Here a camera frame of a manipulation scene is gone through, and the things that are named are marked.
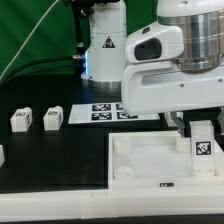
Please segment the black table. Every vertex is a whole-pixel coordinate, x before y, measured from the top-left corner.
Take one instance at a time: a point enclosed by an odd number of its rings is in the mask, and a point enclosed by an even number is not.
[[[6,162],[0,169],[0,193],[105,189],[108,187],[109,133],[172,130],[163,115],[159,121],[68,125],[73,104],[106,102],[121,102],[120,90],[83,87],[78,75],[20,77],[2,86],[0,144],[4,145]],[[62,128],[58,132],[45,132],[43,116],[49,107],[58,105],[64,109]],[[27,133],[12,133],[11,116],[16,109],[27,106],[33,111],[31,128]],[[215,120],[218,114],[218,109],[209,109],[188,112],[185,116],[189,120]],[[215,223],[224,221],[220,215],[90,220],[85,223],[198,223],[203,220],[205,224],[214,219]]]

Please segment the cube with marker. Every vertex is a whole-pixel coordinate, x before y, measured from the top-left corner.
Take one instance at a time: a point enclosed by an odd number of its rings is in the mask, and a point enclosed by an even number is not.
[[[31,108],[18,109],[10,121],[12,132],[27,132],[33,121]]]
[[[58,131],[64,120],[63,108],[60,106],[49,108],[44,116],[45,131]]]

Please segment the black cable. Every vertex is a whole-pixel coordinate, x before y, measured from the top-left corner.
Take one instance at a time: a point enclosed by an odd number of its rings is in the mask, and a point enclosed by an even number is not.
[[[43,59],[43,60],[38,60],[38,61],[34,61],[34,62],[30,62],[28,64],[25,64],[23,66],[20,66],[19,68],[13,70],[6,78],[6,81],[8,79],[11,79],[14,75],[16,75],[18,72],[32,67],[34,65],[39,65],[39,64],[45,64],[45,63],[52,63],[52,62],[58,62],[58,61],[71,61],[73,60],[72,56],[68,56],[68,57],[60,57],[60,58],[51,58],[51,59]]]
[[[27,75],[32,75],[32,74],[36,74],[36,73],[49,72],[49,71],[59,70],[59,69],[63,69],[63,68],[75,68],[77,66],[79,66],[79,65],[66,65],[66,66],[61,66],[61,67],[57,67],[57,68],[50,68],[50,69],[38,70],[38,71],[34,71],[34,72],[28,72],[28,73],[20,74],[20,75],[17,75],[17,76],[13,76],[13,77],[7,79],[6,81],[4,81],[3,84],[6,84],[6,83],[10,82],[12,79],[15,79],[15,78],[21,77],[21,76],[27,76]]]
[[[79,9],[76,2],[71,2],[71,6],[72,6],[76,42],[77,42],[76,49],[77,49],[77,53],[82,55],[82,54],[85,54],[85,47],[84,47],[83,38],[82,38],[82,30],[81,30],[81,24],[79,19]]]

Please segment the white cable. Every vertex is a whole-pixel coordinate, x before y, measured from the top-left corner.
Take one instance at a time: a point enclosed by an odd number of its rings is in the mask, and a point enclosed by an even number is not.
[[[16,55],[14,56],[14,58],[11,60],[11,62],[6,66],[6,68],[4,69],[4,71],[2,72],[2,75],[0,76],[0,83],[3,79],[3,77],[5,76],[5,74],[7,73],[7,71],[9,70],[10,66],[14,63],[14,61],[18,58],[19,54],[21,53],[21,51],[23,50],[23,48],[26,46],[26,44],[28,43],[28,41],[30,40],[30,38],[32,37],[32,35],[34,34],[34,32],[36,31],[36,29],[40,26],[40,24],[42,23],[42,21],[46,18],[46,16],[49,14],[49,12],[54,8],[54,6],[59,2],[60,0],[56,0],[51,6],[50,8],[45,12],[45,14],[42,16],[42,18],[39,20],[39,22],[37,23],[37,25],[34,27],[34,29],[32,30],[32,32],[30,33],[30,35],[27,37],[27,39],[25,40],[25,42],[23,43],[23,45],[20,47],[19,51],[16,53]]]

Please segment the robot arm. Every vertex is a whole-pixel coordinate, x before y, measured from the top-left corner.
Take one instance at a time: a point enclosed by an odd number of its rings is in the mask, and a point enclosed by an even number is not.
[[[224,105],[223,9],[223,0],[159,0],[158,22],[126,41],[122,101],[129,114]]]
[[[64,0],[64,4],[68,6],[69,3],[76,4],[80,11],[80,17],[86,18],[94,13],[95,4],[117,3],[120,0]]]

